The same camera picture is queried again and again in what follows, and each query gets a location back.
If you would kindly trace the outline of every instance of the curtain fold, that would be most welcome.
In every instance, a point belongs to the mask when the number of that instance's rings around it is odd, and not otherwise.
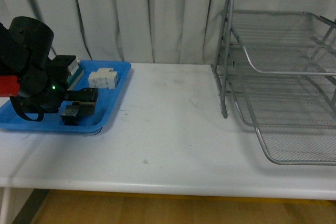
[[[0,22],[42,19],[57,54],[79,59],[210,64],[225,0],[0,0]],[[236,0],[236,8],[307,10],[335,19],[336,0]]]

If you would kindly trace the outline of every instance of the white plastic block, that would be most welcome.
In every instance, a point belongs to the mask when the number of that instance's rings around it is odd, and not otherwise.
[[[118,73],[113,68],[100,68],[97,72],[91,72],[88,81],[90,88],[115,89]]]

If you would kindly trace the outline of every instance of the wire mesh letter tray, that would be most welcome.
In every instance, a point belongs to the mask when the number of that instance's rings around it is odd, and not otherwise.
[[[223,116],[231,93],[270,161],[336,165],[336,23],[308,12],[234,10],[234,1],[225,2],[212,66]]]

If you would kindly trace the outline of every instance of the blue tray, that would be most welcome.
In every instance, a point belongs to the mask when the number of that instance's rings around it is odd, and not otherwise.
[[[81,61],[84,75],[75,86],[74,90],[80,90],[89,86],[88,77],[92,71],[99,68],[113,68],[118,72],[119,82],[116,89],[99,89],[98,100],[94,115],[82,118],[77,126],[64,125],[60,113],[45,114],[41,122],[31,122],[20,118],[14,111],[10,101],[0,108],[0,128],[8,130],[24,131],[52,131],[52,132],[84,132],[93,133],[99,131],[109,119],[113,107],[117,101],[122,86],[125,83],[131,64],[123,61]],[[59,112],[65,109],[71,102],[63,102]]]

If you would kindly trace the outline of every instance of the red part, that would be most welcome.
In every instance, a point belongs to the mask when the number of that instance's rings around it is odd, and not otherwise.
[[[20,90],[20,84],[17,83],[18,76],[0,76],[0,97],[10,95],[17,96]]]

